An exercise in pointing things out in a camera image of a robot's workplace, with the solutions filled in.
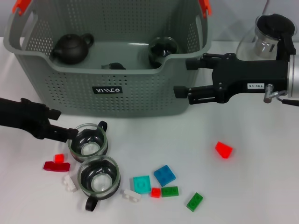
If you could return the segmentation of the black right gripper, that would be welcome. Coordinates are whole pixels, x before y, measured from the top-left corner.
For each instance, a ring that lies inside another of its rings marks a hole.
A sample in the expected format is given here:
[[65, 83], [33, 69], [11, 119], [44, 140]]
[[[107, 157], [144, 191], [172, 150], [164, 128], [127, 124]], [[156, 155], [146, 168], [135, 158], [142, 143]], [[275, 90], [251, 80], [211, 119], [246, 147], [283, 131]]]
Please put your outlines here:
[[176, 98], [187, 98], [190, 105], [226, 103], [236, 94], [265, 93], [272, 85], [273, 92], [287, 90], [288, 62], [286, 60], [242, 61], [236, 57], [204, 53], [199, 59], [188, 58], [187, 70], [212, 69], [213, 86], [174, 86]]

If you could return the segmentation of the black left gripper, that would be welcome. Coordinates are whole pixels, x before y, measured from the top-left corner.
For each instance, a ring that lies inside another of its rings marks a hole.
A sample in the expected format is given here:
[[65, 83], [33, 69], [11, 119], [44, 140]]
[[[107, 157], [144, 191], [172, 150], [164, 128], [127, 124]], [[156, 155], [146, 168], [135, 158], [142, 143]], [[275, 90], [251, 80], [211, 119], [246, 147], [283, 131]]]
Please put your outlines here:
[[51, 125], [49, 119], [58, 120], [61, 112], [44, 104], [22, 98], [19, 102], [0, 99], [0, 125], [24, 130], [37, 139], [50, 139], [66, 143], [78, 134], [77, 129]]

